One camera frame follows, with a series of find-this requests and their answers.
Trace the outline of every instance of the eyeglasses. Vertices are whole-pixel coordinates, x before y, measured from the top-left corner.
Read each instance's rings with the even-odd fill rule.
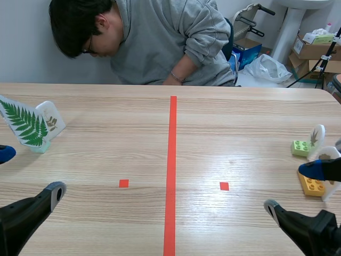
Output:
[[[93,36],[93,34],[91,33],[89,48],[88,48],[87,50],[83,50],[83,53],[97,54],[96,52],[94,52],[93,50],[91,50],[91,46],[92,46],[92,36]]]

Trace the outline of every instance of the yellow lego brick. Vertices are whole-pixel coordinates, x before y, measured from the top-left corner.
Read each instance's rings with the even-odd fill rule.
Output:
[[[313,180],[307,178],[300,174],[297,170],[299,180],[301,181],[301,185],[304,191],[304,194],[307,196],[323,196],[324,194],[324,185],[320,180]]]

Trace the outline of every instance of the light green lego brick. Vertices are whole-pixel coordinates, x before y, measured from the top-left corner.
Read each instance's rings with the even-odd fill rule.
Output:
[[[291,144],[291,153],[295,156],[307,157],[309,154],[309,145],[305,141],[294,140]]]
[[[47,151],[47,149],[49,148],[50,145],[51,145],[51,142],[48,141],[48,142],[45,144],[44,147],[40,147],[40,148],[30,147],[30,150],[31,150],[32,152],[34,152],[34,153],[41,153],[41,154],[43,154],[43,153],[45,153],[45,152]]]

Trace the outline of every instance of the wooden table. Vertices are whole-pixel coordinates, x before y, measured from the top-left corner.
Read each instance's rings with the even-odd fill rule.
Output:
[[[67,128],[43,155],[4,122],[0,142],[18,155],[0,167],[0,205],[53,181],[68,191],[22,256],[160,256],[164,247],[169,99],[177,96],[176,255],[302,255],[263,209],[341,221],[341,193],[306,197],[290,153],[316,124],[325,146],[341,136],[341,106],[313,89],[0,84],[6,97],[52,100]],[[118,188],[129,179],[128,189]],[[230,184],[221,191],[220,182]]]

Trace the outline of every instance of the sink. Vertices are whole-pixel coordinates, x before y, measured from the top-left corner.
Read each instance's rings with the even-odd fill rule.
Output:
[[[322,9],[334,0],[275,0],[275,2],[287,7],[288,12],[271,57],[286,64],[306,10]]]
[[[334,0],[275,0],[275,2],[288,8],[305,10],[322,9],[333,1]]]

